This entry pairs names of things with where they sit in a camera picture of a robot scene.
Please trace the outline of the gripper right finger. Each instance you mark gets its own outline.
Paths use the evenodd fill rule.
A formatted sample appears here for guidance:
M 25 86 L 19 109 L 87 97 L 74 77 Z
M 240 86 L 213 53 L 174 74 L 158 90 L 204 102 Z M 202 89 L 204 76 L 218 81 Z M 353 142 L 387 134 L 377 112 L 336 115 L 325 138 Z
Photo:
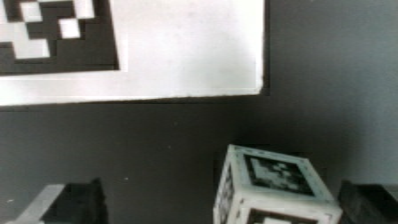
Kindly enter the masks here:
M 339 224 L 398 224 L 398 184 L 341 181 L 337 194 Z

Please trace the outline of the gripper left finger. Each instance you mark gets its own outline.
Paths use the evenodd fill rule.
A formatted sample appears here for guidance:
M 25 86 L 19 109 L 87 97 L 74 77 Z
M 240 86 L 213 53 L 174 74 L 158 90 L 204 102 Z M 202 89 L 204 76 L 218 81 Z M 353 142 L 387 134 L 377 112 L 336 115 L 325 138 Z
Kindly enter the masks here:
M 46 185 L 14 224 L 108 224 L 101 180 Z

